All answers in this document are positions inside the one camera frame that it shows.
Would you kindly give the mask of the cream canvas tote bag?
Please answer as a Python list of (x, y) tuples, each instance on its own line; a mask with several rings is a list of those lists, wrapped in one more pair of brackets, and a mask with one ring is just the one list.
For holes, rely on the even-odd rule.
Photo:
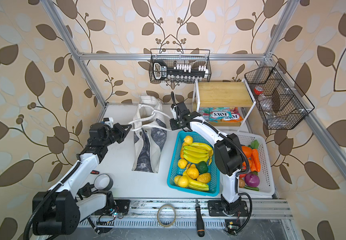
[(170, 129), (170, 115), (163, 112), (161, 100), (141, 96), (136, 114), (130, 122), (134, 134), (135, 161), (133, 171), (158, 173), (160, 157)]

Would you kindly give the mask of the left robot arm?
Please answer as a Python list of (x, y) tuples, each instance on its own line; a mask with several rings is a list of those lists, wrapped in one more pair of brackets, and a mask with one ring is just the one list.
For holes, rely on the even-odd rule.
[(79, 223), (98, 210), (115, 209), (110, 191), (91, 191), (85, 180), (103, 161), (108, 146), (122, 143), (131, 131), (131, 125), (113, 126), (103, 122), (91, 125), (87, 145), (73, 167), (46, 192), (38, 192), (32, 201), (33, 213), (23, 233), (48, 236), (50, 240), (60, 235), (71, 235)]

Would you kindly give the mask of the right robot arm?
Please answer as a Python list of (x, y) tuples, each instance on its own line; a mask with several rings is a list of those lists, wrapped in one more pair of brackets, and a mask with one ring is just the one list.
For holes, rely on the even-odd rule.
[(190, 112), (184, 102), (171, 106), (173, 118), (170, 120), (172, 130), (188, 128), (200, 134), (210, 144), (213, 144), (215, 164), (222, 173), (223, 190), (221, 193), (221, 206), (227, 216), (247, 212), (249, 220), (252, 214), (252, 199), (247, 193), (239, 193), (237, 188), (239, 176), (250, 170), (248, 158), (242, 151), (239, 138), (236, 134), (225, 134), (197, 112)]

